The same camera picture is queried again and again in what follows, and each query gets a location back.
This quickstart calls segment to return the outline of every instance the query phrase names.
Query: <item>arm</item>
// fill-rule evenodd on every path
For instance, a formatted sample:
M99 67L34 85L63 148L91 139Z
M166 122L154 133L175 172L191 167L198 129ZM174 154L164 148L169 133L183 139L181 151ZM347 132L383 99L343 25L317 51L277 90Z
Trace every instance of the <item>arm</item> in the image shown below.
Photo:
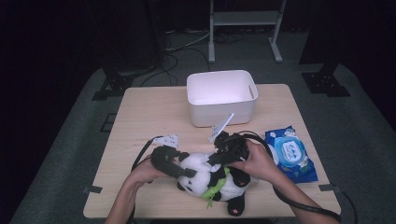
M158 177L169 177L154 168L151 160L142 161L125 179L106 219L106 224L126 223L134 210L137 191Z
M288 179L274 164L262 145L247 141L249 156L247 161L237 161L230 166L238 168L251 176L271 183L285 197L297 203L320 207L290 179ZM302 223L338 223L334 218L312 213L295 207L290 207Z

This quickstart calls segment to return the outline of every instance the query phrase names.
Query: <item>white plastic bin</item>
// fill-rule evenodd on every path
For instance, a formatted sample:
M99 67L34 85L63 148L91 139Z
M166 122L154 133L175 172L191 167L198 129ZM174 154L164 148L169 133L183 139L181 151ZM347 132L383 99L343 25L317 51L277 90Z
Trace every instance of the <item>white plastic bin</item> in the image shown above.
M249 72L233 70L189 75L187 96L192 124L211 127L230 113L234 116L229 124L249 122L259 94Z

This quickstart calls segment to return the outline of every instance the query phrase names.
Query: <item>gray carpet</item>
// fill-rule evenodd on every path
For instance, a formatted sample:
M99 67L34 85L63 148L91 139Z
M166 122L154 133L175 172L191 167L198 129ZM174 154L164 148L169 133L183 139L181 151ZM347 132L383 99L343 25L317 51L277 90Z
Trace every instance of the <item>gray carpet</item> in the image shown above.
M211 71L247 70L258 84L285 83L300 108L329 179L347 193L356 205L360 224L394 223L396 202L396 134L361 88L355 75L339 65L334 73L351 97L312 94L302 72L318 71L320 64L299 65L307 33L280 33L279 50L284 59L276 63L268 45L270 33L228 36L232 44L216 45L216 62ZM173 34L168 45L188 43L196 35ZM133 86L186 85L189 74L208 71L203 54L206 41L178 52L177 66L170 74L137 77ZM175 64L165 57L163 67ZM41 166L35 181L15 213L12 223L103 223L87 219L82 211L99 165L109 133L100 132L109 113L117 113L121 97L92 101L105 75L101 69L92 74L78 97L64 126ZM343 194L337 194L343 223L353 223L353 210ZM149 220L137 220L149 223ZM281 218L276 223L298 223Z

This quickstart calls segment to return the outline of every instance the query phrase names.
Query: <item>blue package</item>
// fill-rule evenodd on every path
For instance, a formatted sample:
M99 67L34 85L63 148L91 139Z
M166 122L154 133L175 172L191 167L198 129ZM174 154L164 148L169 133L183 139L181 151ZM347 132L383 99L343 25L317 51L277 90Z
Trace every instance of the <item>blue package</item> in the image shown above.
M265 132L265 142L274 149L279 160L279 170L295 184L318 180L315 165L291 126Z

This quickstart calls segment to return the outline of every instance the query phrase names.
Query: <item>plush toy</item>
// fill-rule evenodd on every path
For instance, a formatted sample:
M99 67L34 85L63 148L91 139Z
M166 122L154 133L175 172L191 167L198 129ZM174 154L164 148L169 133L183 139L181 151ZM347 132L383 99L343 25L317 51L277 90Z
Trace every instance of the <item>plush toy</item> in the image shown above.
M212 201L228 203L227 210L231 216L239 217L245 210L245 191L250 183L250 176L245 172L220 164L210 165L211 153L183 152L179 157L179 166L194 170L193 177L185 175L177 180L177 187L189 194Z

